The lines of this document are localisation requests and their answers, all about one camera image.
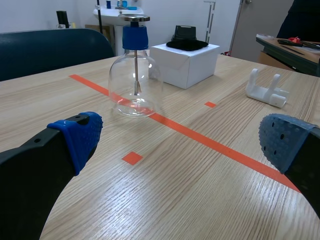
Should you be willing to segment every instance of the glass jar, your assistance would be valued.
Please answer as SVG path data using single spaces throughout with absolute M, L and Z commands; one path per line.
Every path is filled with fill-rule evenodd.
M 146 50 L 126 50 L 110 69 L 109 96 L 116 113 L 133 118 L 150 116 L 161 108 L 162 91 L 159 67 Z

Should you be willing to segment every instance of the desk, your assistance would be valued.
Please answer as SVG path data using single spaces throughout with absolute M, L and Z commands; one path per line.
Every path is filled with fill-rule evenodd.
M 1 82 L 0 151 L 80 112 L 104 121 L 95 154 L 58 198 L 42 240 L 319 239 L 320 221 L 302 194 L 154 119 L 114 114 L 107 96 L 69 77 L 107 88 L 114 61 Z M 283 109 L 246 97 L 253 68 L 264 87 L 282 74 L 279 85 L 290 92 Z M 221 55 L 215 76 L 187 90 L 164 85 L 163 116 L 270 170 L 258 127 L 271 113 L 320 125 L 319 79 Z M 130 152 L 143 159 L 128 164 Z
M 279 38 L 273 40 L 256 38 L 256 41 L 264 46 L 262 53 L 266 53 L 271 56 L 275 61 L 278 61 L 278 64 L 284 64 L 289 68 L 294 67 L 294 70 L 316 76 L 316 71 L 319 63 L 320 55 L 305 51 L 303 49 L 296 48 L 294 46 L 280 45 L 278 43 Z

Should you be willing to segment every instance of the blue rubber pad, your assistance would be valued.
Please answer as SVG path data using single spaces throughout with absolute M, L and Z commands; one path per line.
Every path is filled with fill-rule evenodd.
M 63 133 L 76 176 L 85 167 L 91 151 L 97 146 L 103 128 L 102 117 L 99 114 L 88 111 L 80 115 L 90 116 L 86 125 L 78 124 L 76 121 L 59 120 L 47 126 Z
M 263 154 L 284 174 L 315 127 L 317 126 L 282 114 L 274 113 L 264 117 L 259 127 Z

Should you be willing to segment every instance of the white plastic part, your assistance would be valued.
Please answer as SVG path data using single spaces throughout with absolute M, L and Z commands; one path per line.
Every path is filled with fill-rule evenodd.
M 273 81 L 269 88 L 262 86 L 256 86 L 256 80 L 258 76 L 258 69 L 253 69 L 250 74 L 250 79 L 245 88 L 245 93 L 249 98 L 264 102 L 266 104 L 282 108 L 287 102 L 289 92 L 283 91 L 277 88 L 277 84 L 281 75 L 276 74 L 273 77 Z
M 257 37 L 257 38 L 260 38 L 260 39 L 266 39 L 266 40 L 273 40 L 273 39 L 275 39 L 274 36 L 269 36 L 269 35 L 266 35 L 266 34 L 257 34 L 256 37 Z

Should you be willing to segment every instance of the dark clothing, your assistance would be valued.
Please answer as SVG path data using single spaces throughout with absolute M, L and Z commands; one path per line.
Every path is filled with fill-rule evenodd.
M 320 42 L 320 0 L 295 0 L 277 38 Z
M 295 0 L 289 13 L 320 14 L 320 0 Z

